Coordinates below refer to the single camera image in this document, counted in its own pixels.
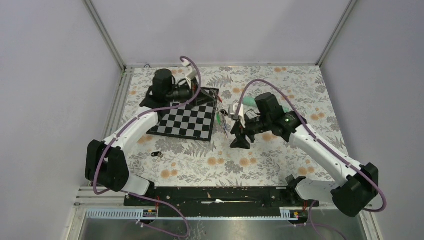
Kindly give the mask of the keyring with coloured key tags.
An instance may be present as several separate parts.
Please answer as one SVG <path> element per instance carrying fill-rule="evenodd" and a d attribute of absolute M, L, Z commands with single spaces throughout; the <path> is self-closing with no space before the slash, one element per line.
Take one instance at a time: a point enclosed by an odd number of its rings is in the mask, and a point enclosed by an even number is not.
<path fill-rule="evenodd" d="M 216 99 L 216 111 L 215 111 L 216 120 L 217 120 L 217 123 L 222 128 L 224 136 L 228 139 L 229 130 L 228 130 L 227 122 L 226 122 L 226 117 L 227 117 L 227 115 L 225 114 L 226 110 L 224 109 L 223 101 L 221 97 L 219 96 L 218 92 L 214 90 L 213 94 Z"/>

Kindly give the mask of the key with black tag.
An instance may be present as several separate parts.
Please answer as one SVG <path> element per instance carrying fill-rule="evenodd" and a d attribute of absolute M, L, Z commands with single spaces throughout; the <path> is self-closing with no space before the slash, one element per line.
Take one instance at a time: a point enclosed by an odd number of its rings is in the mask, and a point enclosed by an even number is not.
<path fill-rule="evenodd" d="M 152 152 L 151 156 L 156 158 L 162 158 L 164 155 L 161 151 L 156 151 L 156 152 Z"/>

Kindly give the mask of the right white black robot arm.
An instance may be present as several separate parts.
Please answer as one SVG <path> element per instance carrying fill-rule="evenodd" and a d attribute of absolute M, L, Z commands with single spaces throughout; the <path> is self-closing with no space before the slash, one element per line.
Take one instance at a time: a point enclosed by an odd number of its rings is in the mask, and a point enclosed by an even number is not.
<path fill-rule="evenodd" d="M 228 112 L 234 121 L 231 148 L 247 149 L 258 134 L 272 132 L 291 146 L 301 149 L 332 177 L 332 181 L 298 177 L 289 181 L 287 201 L 293 206 L 305 200 L 332 203 L 348 217 L 356 217 L 378 195 L 379 170 L 372 163 L 361 164 L 340 152 L 313 130 L 295 111 L 285 111 L 275 95 L 267 92 L 255 98 L 259 113 L 250 118 L 242 104 Z"/>

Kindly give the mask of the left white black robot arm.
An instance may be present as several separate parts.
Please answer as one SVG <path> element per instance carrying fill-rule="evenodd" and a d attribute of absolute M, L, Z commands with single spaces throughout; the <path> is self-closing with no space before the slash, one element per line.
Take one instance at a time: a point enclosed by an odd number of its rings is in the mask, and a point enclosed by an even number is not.
<path fill-rule="evenodd" d="M 156 70 L 135 116 L 104 140 L 94 139 L 88 144 L 85 178 L 94 186 L 105 187 L 106 191 L 136 194 L 136 199 L 144 206 L 152 204 L 155 192 L 149 187 L 153 183 L 130 173 L 127 165 L 129 152 L 171 110 L 213 102 L 214 97 L 201 85 L 201 75 L 192 67 L 180 81 L 175 80 L 169 69 Z"/>

